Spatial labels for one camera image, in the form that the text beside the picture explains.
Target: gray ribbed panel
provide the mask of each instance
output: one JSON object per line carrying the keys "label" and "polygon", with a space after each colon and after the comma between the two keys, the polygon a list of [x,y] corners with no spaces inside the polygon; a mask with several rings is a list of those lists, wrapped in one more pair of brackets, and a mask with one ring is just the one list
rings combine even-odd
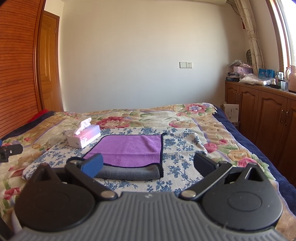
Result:
{"label": "gray ribbed panel", "polygon": [[172,192],[126,192],[102,202],[80,226],[58,233],[24,228],[13,241],[284,241],[275,230],[237,233],[211,223],[195,202],[183,201]]}

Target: blue floral fabric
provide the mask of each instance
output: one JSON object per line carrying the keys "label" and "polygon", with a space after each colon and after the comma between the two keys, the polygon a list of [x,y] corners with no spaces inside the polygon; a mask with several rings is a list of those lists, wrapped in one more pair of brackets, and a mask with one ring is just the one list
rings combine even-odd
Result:
{"label": "blue floral fabric", "polygon": [[63,140],[46,153],[37,158],[23,172],[23,177],[29,179],[41,163],[48,163],[52,168],[63,167],[66,160],[72,156],[82,157],[98,141],[106,135],[151,135],[167,133],[163,136],[163,169],[164,177],[159,180],[129,181],[129,180],[111,180],[96,178],[104,186],[120,194],[122,191],[142,191],[159,192],[174,191],[179,194],[182,190],[192,186],[202,176],[193,166],[193,157],[196,152],[207,155],[207,150],[201,144],[197,133],[186,128],[124,128],[124,129],[103,129],[101,137],[84,149],[72,148],[67,140]]}

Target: beige curtain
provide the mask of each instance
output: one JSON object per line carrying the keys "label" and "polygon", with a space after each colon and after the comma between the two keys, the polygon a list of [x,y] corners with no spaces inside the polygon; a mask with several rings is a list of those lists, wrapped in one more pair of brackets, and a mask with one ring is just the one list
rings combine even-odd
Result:
{"label": "beige curtain", "polygon": [[262,51],[257,37],[255,18],[249,0],[234,0],[242,17],[249,37],[250,50],[252,54],[253,72],[258,74],[259,69],[264,69]]}

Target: switch plate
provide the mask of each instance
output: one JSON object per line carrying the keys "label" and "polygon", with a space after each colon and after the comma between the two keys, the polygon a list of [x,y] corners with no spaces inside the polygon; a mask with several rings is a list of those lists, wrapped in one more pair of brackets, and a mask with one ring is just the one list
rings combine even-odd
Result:
{"label": "switch plate", "polygon": [[192,69],[192,62],[186,62],[186,68]]}
{"label": "switch plate", "polygon": [[180,62],[180,68],[187,68],[186,67],[186,62]]}

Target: cabinet handle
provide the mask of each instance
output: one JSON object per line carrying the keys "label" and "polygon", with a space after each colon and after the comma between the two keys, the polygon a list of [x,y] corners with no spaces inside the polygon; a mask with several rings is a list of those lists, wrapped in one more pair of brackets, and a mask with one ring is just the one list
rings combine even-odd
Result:
{"label": "cabinet handle", "polygon": [[[284,112],[284,110],[281,111],[281,117],[282,117],[282,115],[283,115],[283,112]],[[280,117],[279,121],[280,121],[280,123],[283,123],[283,122],[281,121],[281,117]]]}
{"label": "cabinet handle", "polygon": [[287,125],[287,116],[288,116],[289,111],[286,112],[286,116],[285,116],[285,125]]}

